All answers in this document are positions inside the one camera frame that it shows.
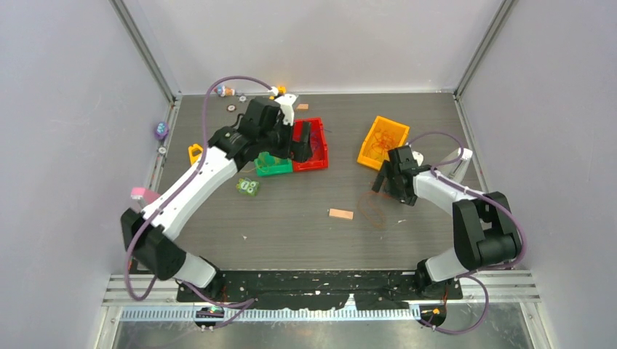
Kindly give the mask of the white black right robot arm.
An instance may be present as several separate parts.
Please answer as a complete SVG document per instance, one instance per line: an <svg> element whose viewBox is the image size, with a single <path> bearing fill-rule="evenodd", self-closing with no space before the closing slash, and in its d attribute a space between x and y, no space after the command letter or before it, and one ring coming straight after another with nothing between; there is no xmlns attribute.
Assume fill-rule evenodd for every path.
<svg viewBox="0 0 617 349"><path fill-rule="evenodd" d="M415 269L413 287L422 297L436 297L445 281L522 256L523 238L504 194L464 187L436 167L420 164L408 146L388 152L372 189L408 206L425 199L452 217L453 246Z"/></svg>

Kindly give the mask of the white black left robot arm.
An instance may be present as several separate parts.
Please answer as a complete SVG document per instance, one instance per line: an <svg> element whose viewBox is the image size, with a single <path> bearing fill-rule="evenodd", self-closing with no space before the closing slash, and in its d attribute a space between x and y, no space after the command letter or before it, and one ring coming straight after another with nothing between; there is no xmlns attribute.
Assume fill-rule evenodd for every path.
<svg viewBox="0 0 617 349"><path fill-rule="evenodd" d="M139 212L127 209L121 227L129 257L162 281L179 279L194 285L204 300L218 299L223 291L219 270L175 239L197 209L261 153L296 162L311 158L311 126L294 119L297 98L253 98L239 123L216 131L199 160L166 192Z"/></svg>

